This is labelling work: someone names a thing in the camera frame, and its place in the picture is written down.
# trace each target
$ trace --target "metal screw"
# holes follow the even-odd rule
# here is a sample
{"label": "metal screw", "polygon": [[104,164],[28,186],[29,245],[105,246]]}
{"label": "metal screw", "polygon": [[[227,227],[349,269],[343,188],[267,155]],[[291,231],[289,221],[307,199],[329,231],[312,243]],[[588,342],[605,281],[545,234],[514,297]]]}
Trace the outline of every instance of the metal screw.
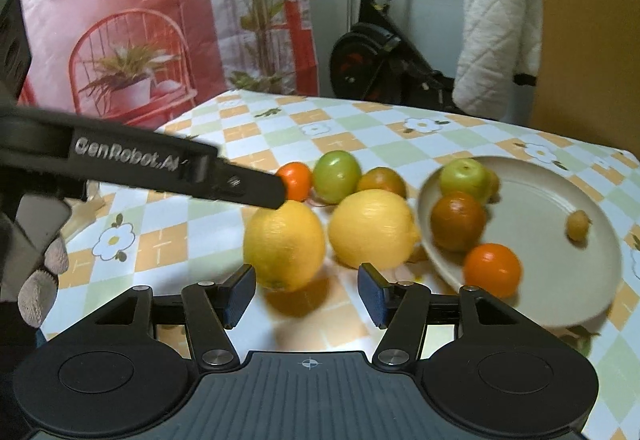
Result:
{"label": "metal screw", "polygon": [[384,350],[378,354],[378,360],[387,366],[399,366],[409,360],[409,354],[404,350]]}
{"label": "metal screw", "polygon": [[202,360],[210,366],[224,366],[234,360],[234,354],[227,350],[209,350],[202,354]]}

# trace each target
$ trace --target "yellow lemon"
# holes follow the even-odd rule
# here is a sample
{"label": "yellow lemon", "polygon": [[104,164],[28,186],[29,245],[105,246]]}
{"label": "yellow lemon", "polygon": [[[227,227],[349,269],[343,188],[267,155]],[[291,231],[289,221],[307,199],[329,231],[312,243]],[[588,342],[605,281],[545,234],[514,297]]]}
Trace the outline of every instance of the yellow lemon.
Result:
{"label": "yellow lemon", "polygon": [[409,259],[419,238],[406,201],[382,189],[345,198],[335,208],[328,234],[337,258],[353,269],[361,263],[393,269]]}
{"label": "yellow lemon", "polygon": [[287,200],[279,209],[258,209],[244,229],[244,263],[271,290],[302,289],[322,268],[326,251],[320,219],[306,205]]}

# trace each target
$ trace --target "checkered tablecloth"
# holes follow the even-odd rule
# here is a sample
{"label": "checkered tablecloth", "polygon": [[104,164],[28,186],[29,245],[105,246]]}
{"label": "checkered tablecloth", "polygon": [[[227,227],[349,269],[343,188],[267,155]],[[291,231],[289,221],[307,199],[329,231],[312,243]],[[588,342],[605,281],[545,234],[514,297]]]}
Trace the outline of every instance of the checkered tablecloth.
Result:
{"label": "checkered tablecloth", "polygon": [[[411,202],[422,182],[454,157],[503,155],[540,163],[600,204],[620,236],[623,282],[606,316],[585,323],[598,333],[589,358],[600,396],[585,434],[591,440],[636,440],[640,430],[640,168],[629,153],[557,135],[471,117],[329,98],[232,91],[166,125],[167,133],[215,143],[234,162],[275,171],[299,160],[313,166],[332,149],[346,149],[364,171],[385,165],[409,185]],[[201,280],[225,279],[242,263],[244,222],[254,209],[110,185],[97,222],[68,243],[70,269],[43,330],[66,329],[132,285],[155,294],[179,293]],[[323,221],[328,213],[316,208]],[[406,265],[385,273],[450,292],[417,250]],[[432,327],[425,354],[449,341]],[[355,271],[326,260],[325,276],[301,293],[264,293],[230,336],[248,350],[358,349],[369,356],[382,332],[357,296]],[[184,331],[164,328],[163,341],[188,355]]]}

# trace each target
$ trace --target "round plate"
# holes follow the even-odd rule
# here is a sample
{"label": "round plate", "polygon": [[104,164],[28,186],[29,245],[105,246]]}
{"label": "round plate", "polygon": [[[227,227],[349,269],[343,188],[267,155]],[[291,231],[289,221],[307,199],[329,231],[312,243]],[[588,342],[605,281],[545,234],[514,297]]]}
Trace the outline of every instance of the round plate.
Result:
{"label": "round plate", "polygon": [[[522,263],[518,293],[506,300],[537,324],[559,328],[582,323],[611,303],[622,278],[620,240],[607,216],[586,193],[546,167],[508,157],[474,157],[497,173],[500,197],[487,204],[481,243],[501,243]],[[422,186],[417,220],[436,270],[454,289],[464,285],[464,255],[433,243],[431,209],[440,198],[440,170]],[[564,233],[567,216],[586,211],[591,228],[583,245]]]}

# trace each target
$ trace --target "white blanket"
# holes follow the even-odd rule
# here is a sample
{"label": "white blanket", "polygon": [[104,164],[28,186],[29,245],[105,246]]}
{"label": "white blanket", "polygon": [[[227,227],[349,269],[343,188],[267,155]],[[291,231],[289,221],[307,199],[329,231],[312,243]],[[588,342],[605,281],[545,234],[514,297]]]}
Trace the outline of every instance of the white blanket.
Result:
{"label": "white blanket", "polygon": [[513,76],[538,75],[542,0],[464,0],[464,13],[453,101],[470,115],[500,119]]}

